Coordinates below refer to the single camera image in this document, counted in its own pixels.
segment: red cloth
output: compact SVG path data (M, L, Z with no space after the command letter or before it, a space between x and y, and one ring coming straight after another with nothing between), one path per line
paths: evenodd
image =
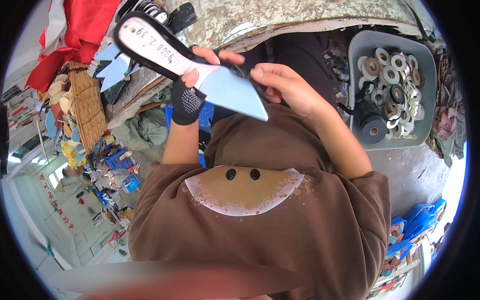
M40 62L30 73L25 83L42 93L48 90L62 65L74 60L89 64L100 46L120 0L64 0L67 32L64 42L67 47L49 55L40 55ZM45 32L38 42L45 49Z

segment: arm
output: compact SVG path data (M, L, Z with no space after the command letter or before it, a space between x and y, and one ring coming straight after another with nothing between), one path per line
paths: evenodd
M343 122L335 108L320 95L310 118L335 171L354 179L372 171L367 153Z
M259 63L251 75L267 86L265 94L270 102L280 103L283 98L297 114L314 123L335 171L349 180L372 171L365 150L336 109L295 71L285 65Z
M192 52L205 58L211 64L220 64L220 60L210 49L193 46ZM222 50L218 55L221 59L229 60L237 65L243 64L245 61L242 55L229 51ZM188 113L183 109L184 102L181 99L184 91L193 87L198 77L198 70L193 69L174 85L172 91L173 116L162 158L164 165L198 163L198 114L203 104L195 112Z
M162 164L198 163L198 120L190 125L178 125L172 120Z

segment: window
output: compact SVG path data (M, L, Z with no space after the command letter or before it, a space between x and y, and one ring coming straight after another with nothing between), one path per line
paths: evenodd
M63 178L62 170L65 169L66 166L68 166L68 162L61 165L58 169L56 169L53 173L51 173L48 176L48 180L50 180L50 183L52 184L53 189L57 187L57 185L60 182L60 179Z

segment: hand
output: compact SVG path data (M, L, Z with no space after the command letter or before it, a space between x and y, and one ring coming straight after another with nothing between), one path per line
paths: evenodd
M220 60L215 53L199 46L193 46L192 51L195 55L205 58L211 64L220 64ZM218 54L221 59L229 60L235 64L243 64L245 58L230 51L221 50ZM200 110L204 107L204 97L192 87L199 77L198 69L193 69L188 74L182 76L173 85L171 101L173 105L172 120L178 125L190 125L198 119Z
M219 65L220 60L218 57L215 55L213 50L209 48L204 48L204 47L199 47L199 46L193 46L192 47L192 52L201 58L206 59L207 62L213 64L213 65ZM245 58L237 53L233 53L231 51L227 50L220 50L218 53L218 56L223 59L223 60L228 60L236 65L241 65L245 62ZM183 75L181 77L181 80L185 83L185 86L190 88L193 87L195 83L197 83L198 80L198 70L195 68L193 69L190 73Z
M302 117L310 117L327 103L300 75L286 65L259 63L250 71L252 78L265 85L265 97L272 103L283 98Z

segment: black fingerless glove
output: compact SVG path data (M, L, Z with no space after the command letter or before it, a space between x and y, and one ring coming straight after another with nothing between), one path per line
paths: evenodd
M205 104L205 95L194 88L187 88L179 78L172 89L172 119L178 125L190 125L198 119Z

